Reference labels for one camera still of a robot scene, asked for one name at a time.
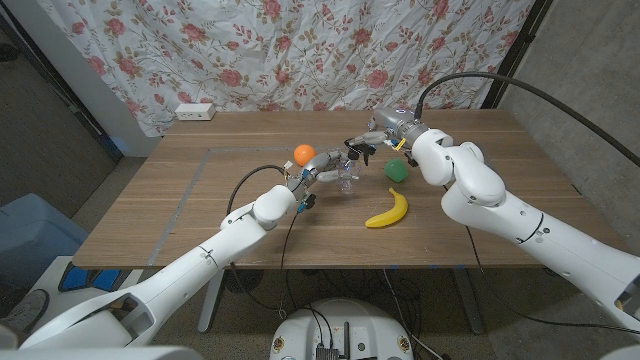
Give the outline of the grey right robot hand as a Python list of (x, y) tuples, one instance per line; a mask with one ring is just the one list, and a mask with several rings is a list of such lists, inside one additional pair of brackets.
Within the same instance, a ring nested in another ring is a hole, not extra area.
[(355, 138), (347, 139), (346, 145), (356, 147), (360, 145), (394, 146), (397, 149), (410, 150), (415, 141), (429, 127), (419, 119), (415, 119), (410, 110), (380, 108), (376, 109), (368, 123), (369, 131)]

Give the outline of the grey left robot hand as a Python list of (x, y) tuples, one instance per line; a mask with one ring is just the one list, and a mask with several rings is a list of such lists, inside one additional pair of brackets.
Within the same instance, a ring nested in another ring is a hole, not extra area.
[(313, 157), (295, 176), (289, 176), (286, 187), (296, 196), (307, 191), (314, 183), (337, 181), (343, 190), (350, 190), (352, 182), (360, 178), (360, 165), (342, 151), (320, 153)]

